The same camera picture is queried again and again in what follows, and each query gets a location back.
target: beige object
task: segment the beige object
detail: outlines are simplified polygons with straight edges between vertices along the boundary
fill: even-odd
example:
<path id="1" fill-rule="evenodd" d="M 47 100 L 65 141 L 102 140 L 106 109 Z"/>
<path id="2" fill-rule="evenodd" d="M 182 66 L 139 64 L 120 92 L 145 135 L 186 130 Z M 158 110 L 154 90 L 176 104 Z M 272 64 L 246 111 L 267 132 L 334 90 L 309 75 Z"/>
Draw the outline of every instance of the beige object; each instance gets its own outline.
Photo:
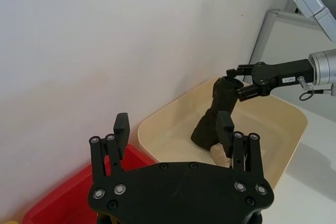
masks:
<path id="1" fill-rule="evenodd" d="M 226 157 L 221 143 L 211 146 L 210 157 L 216 163 L 216 165 L 228 168 L 230 167 L 230 158 Z"/>
<path id="2" fill-rule="evenodd" d="M 194 144 L 190 136 L 211 105 L 216 80 L 198 86 L 145 120 L 138 130 L 140 147 L 159 162 L 215 164 L 209 151 Z M 260 135 L 265 178 L 274 188 L 307 126 L 305 115 L 270 95 L 237 102 L 232 119 L 235 130 Z"/>

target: small label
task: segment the small label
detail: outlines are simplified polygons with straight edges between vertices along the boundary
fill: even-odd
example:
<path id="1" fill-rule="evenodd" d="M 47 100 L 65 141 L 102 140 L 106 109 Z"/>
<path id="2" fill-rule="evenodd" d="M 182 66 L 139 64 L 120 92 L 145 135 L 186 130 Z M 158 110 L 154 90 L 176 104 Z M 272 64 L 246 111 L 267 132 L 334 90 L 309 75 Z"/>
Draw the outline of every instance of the small label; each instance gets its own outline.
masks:
<path id="1" fill-rule="evenodd" d="M 283 83 L 295 82 L 295 81 L 296 81 L 295 76 L 293 76 L 293 77 L 287 77 L 287 78 L 283 78 L 283 79 L 282 79 L 282 82 L 283 82 Z"/>

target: cable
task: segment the cable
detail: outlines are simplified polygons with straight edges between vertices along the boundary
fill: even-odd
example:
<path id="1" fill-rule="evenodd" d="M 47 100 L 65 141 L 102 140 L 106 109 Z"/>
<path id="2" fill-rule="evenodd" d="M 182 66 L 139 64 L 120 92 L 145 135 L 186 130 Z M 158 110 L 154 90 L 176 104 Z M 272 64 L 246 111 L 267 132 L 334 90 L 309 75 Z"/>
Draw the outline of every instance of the cable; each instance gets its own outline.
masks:
<path id="1" fill-rule="evenodd" d="M 309 90 L 309 91 L 303 93 L 302 95 L 300 95 L 299 100 L 302 101 L 302 102 L 307 101 L 307 100 L 309 100 L 310 98 L 312 98 L 314 94 L 315 94 L 315 91 L 314 91 L 314 90 Z"/>

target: white wall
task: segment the white wall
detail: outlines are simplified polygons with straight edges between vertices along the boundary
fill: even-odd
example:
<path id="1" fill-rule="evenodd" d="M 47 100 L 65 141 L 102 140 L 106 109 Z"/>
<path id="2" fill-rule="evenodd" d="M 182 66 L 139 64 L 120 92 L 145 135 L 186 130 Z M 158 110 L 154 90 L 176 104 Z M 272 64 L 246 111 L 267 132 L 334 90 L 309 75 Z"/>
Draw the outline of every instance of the white wall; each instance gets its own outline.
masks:
<path id="1" fill-rule="evenodd" d="M 89 162 L 115 115 L 136 126 L 247 63 L 286 0 L 0 0 L 0 221 Z"/>

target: white table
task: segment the white table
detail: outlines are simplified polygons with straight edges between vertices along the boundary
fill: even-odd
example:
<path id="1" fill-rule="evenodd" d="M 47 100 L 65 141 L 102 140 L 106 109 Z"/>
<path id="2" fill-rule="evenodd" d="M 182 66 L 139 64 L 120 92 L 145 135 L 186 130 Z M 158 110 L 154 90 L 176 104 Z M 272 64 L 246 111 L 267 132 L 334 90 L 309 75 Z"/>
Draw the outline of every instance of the white table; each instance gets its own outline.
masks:
<path id="1" fill-rule="evenodd" d="M 336 123 L 302 109 L 308 126 L 263 223 L 336 223 Z"/>

